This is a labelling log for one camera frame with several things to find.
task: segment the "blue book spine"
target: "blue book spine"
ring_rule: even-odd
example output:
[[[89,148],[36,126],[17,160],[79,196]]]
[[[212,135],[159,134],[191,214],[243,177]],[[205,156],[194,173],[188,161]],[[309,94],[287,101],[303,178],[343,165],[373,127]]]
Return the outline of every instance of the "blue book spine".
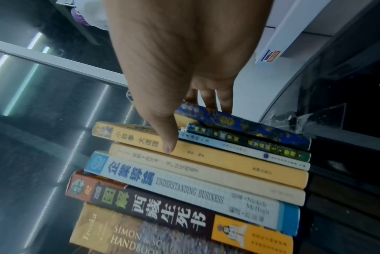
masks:
[[[92,154],[84,171],[278,230],[286,235],[297,235],[300,209],[292,204],[110,157],[99,151]]]
[[[220,126],[250,136],[272,140],[285,146],[293,146],[304,151],[308,151],[311,146],[311,139],[303,135],[252,122],[187,102],[183,103],[175,113],[207,125]]]
[[[205,146],[215,147],[215,148],[222,149],[225,151],[242,154],[245,156],[261,159],[268,162],[281,164],[283,166],[301,169],[304,171],[308,171],[310,169],[310,164],[308,162],[301,162],[296,159],[290,159],[290,158],[286,158],[280,155],[270,154],[267,152],[232,144],[232,143],[225,142],[218,139],[208,138],[208,137],[201,136],[194,133],[187,133],[187,132],[180,131],[179,139],[191,141],[191,142],[205,145]]]

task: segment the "metal frame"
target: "metal frame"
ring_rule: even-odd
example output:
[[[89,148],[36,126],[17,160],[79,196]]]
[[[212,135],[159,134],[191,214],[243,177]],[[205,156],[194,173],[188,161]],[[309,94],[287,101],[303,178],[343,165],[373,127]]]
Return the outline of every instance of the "metal frame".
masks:
[[[108,85],[128,87],[123,74],[0,41],[0,53],[89,77]]]

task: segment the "hand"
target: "hand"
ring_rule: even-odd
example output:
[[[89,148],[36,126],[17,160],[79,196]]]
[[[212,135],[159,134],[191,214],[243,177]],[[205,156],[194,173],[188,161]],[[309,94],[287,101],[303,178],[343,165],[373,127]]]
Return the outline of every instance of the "hand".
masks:
[[[273,0],[105,0],[110,36],[138,113],[173,151],[183,99],[233,107],[233,82],[252,56]]]

